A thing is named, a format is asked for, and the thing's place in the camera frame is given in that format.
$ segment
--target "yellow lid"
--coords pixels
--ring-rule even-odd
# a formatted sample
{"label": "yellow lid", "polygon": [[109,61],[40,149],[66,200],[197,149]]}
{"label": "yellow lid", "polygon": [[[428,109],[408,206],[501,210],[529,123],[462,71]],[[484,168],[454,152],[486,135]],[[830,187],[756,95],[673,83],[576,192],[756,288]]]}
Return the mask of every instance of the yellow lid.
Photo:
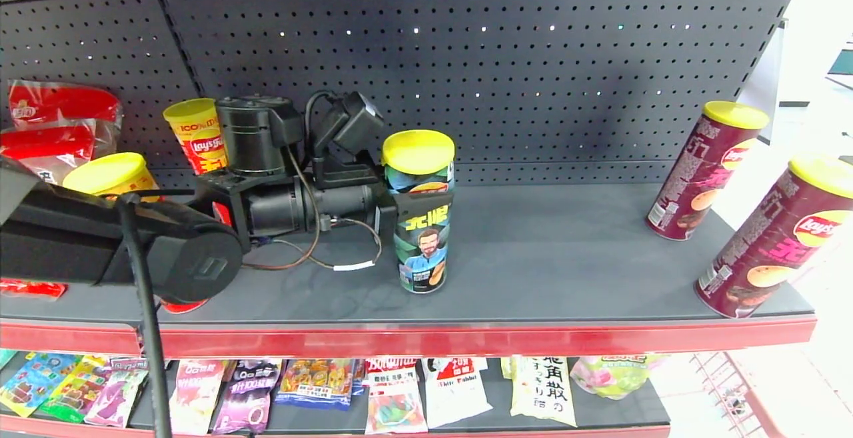
{"label": "yellow lid", "polygon": [[810,185],[853,200],[853,165],[831,156],[803,153],[791,158],[788,168]]}
{"label": "yellow lid", "polygon": [[770,122],[767,113],[733,101],[708,101],[704,104],[702,113],[723,125],[743,130],[761,130]]}
{"label": "yellow lid", "polygon": [[62,186],[90,195],[101,195],[145,173],[145,158],[139,153],[116,153],[94,159],[76,168],[62,180]]}
{"label": "yellow lid", "polygon": [[195,98],[181,101],[163,110],[163,118],[170,123],[198,121],[210,118],[211,110],[216,113],[216,100],[213,98]]}
{"label": "yellow lid", "polygon": [[382,143],[382,163],[411,175],[436,173],[450,165],[454,156],[453,140],[435,130],[399,131]]}

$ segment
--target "can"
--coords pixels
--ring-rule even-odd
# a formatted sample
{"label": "can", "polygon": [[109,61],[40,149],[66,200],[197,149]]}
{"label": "can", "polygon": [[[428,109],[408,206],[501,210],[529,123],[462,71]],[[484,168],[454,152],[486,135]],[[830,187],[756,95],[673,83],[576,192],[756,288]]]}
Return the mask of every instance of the can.
{"label": "can", "polygon": [[195,98],[163,111],[196,175],[228,165],[215,103],[213,98]]}
{"label": "can", "polygon": [[399,213],[394,249],[400,282],[412,293],[433,292],[447,280],[454,156],[456,145],[439,131],[400,131],[382,143],[386,182],[393,195],[448,197],[424,213]]}
{"label": "can", "polygon": [[698,278],[698,296],[725,317],[748,317],[792,278],[853,210],[853,165],[798,155]]}
{"label": "can", "polygon": [[649,227],[661,237],[688,240],[768,122],[758,108],[706,103],[646,216]]}
{"label": "can", "polygon": [[[98,196],[159,189],[139,153],[116,153],[80,165],[67,174],[62,186]],[[157,196],[143,198],[143,201],[158,200]]]}

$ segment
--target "maroon chip can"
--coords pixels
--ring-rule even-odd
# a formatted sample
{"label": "maroon chip can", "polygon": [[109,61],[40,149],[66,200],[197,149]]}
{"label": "maroon chip can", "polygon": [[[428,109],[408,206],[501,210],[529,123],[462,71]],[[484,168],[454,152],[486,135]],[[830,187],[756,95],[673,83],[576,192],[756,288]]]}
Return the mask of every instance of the maroon chip can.
{"label": "maroon chip can", "polygon": [[698,278],[696,291],[725,317],[748,317],[853,212],[853,165],[801,155]]}
{"label": "maroon chip can", "polygon": [[758,108],[708,101],[646,216],[649,227],[688,240],[768,122]]}

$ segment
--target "red shelf edge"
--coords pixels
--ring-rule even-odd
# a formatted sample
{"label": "red shelf edge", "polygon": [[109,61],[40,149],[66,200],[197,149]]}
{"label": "red shelf edge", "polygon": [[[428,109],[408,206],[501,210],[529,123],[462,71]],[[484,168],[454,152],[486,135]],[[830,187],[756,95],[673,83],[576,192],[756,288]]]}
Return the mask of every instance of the red shelf edge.
{"label": "red shelf edge", "polygon": [[[0,419],[0,429],[13,433],[25,435],[42,435],[49,438],[149,438],[152,435],[150,429],[118,429],[91,425],[78,425],[77,423],[64,423],[43,419],[24,419],[3,415]],[[490,438],[534,438],[542,436],[545,438],[557,438],[560,436],[594,436],[594,437],[618,437],[618,438],[667,438],[670,435],[669,425],[642,426],[634,428],[615,429],[561,429],[556,431],[499,431],[496,433],[441,433],[442,438],[461,438],[463,436],[482,435]],[[264,438],[293,438],[295,435],[259,435]],[[344,435],[299,435],[299,438],[326,438],[329,436]],[[436,434],[419,433],[407,435],[412,438],[435,438]],[[189,438],[188,435],[175,435],[175,438]]]}
{"label": "red shelf edge", "polygon": [[635,326],[399,327],[396,329],[179,329],[161,326],[169,359],[318,356],[585,356],[684,353],[805,343],[814,314],[789,319]]}
{"label": "red shelf edge", "polygon": [[12,350],[140,356],[137,332],[130,325],[98,328],[0,320],[0,343]]}

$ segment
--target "white cable tie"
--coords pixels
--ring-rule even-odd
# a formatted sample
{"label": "white cable tie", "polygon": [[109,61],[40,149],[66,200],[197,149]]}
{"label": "white cable tie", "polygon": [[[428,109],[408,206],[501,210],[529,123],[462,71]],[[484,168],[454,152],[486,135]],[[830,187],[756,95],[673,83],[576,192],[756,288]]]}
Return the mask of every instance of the white cable tie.
{"label": "white cable tie", "polygon": [[355,263],[353,265],[335,265],[332,266],[333,271],[356,271],[363,270],[364,268],[369,268],[375,265],[372,261],[363,261],[362,263]]}

